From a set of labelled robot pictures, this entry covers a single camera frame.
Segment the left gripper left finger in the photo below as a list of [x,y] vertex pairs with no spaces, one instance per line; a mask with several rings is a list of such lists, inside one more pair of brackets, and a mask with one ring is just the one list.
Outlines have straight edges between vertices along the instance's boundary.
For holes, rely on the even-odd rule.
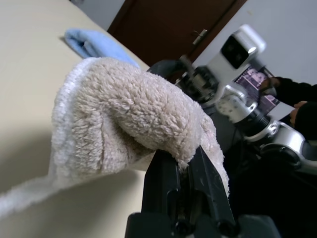
[[168,152],[157,150],[145,174],[141,211],[160,213],[177,223],[181,219],[180,203],[177,162]]

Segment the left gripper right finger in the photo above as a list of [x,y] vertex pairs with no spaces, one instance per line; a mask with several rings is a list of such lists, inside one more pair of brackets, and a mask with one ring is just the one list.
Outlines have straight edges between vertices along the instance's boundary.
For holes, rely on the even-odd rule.
[[190,190],[190,222],[207,217],[215,224],[235,225],[222,178],[200,146],[187,168]]

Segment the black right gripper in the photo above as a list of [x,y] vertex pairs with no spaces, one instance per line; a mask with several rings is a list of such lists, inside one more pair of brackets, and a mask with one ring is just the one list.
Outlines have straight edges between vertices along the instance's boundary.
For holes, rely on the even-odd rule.
[[184,72],[175,85],[199,104],[214,104],[219,82],[207,66],[194,67],[186,56],[181,56],[177,60],[161,60],[153,64],[147,72],[167,81],[175,81]]

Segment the bystander hand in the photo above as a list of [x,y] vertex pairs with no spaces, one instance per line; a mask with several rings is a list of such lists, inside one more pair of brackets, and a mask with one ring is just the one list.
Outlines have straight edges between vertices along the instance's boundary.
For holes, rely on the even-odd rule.
[[275,77],[266,78],[259,87],[259,93],[261,95],[276,96],[276,87],[279,85],[279,80]]

